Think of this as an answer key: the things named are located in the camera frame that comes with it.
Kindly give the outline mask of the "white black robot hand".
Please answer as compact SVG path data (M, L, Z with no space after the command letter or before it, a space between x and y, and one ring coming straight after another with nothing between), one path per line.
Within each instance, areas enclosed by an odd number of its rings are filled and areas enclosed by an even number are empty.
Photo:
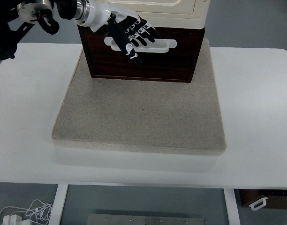
M74 19L79 26L89 27L96 34L110 35L121 52L137 65L141 65L142 60L132 44L138 47L139 41L147 46L145 38L154 43L155 38L160 37L159 32L136 11L109 2L79 1Z

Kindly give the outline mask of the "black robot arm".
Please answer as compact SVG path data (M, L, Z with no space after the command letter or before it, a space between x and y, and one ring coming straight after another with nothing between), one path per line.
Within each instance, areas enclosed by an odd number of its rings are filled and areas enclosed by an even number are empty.
M17 44L39 25L50 35L56 34L59 23L54 19L56 8L59 16L75 20L76 24L89 27L93 33L113 38L119 49L135 64L142 63L134 50L147 46L159 38L157 30L136 11L99 0L0 0L0 61L14 59Z

